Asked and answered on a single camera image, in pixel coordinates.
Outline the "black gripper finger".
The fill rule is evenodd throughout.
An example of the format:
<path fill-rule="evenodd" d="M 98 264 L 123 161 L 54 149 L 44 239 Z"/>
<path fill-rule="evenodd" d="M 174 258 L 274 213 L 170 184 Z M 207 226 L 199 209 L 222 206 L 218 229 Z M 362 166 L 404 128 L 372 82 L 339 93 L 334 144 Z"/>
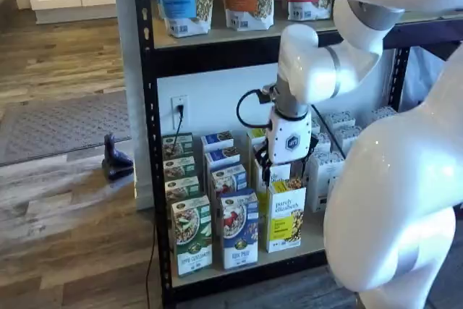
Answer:
<path fill-rule="evenodd" d="M 303 179 L 304 176 L 305 176 L 308 159 L 313 154 L 316 146 L 318 145 L 318 142 L 319 142 L 318 137 L 316 135 L 311 135 L 308 152 L 307 152 L 306 156 L 301 159 L 301 165 L 302 165 L 301 166 L 301 174 L 300 174 L 301 179 Z"/>
<path fill-rule="evenodd" d="M 268 140 L 265 139 L 261 144 L 254 148 L 254 159 L 256 164 L 255 177 L 259 185 L 268 185 L 270 177 L 271 159 L 268 154 Z"/>

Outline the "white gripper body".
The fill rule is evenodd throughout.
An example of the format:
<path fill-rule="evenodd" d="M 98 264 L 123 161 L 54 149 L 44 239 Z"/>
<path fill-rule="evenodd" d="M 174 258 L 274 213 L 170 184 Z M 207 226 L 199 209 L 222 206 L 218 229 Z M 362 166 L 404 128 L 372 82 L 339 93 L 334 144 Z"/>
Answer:
<path fill-rule="evenodd" d="M 270 113 L 271 129 L 267 131 L 268 157 L 272 164 L 284 164 L 306 157 L 310 148 L 311 113 L 297 120 L 285 119 L 275 108 Z"/>

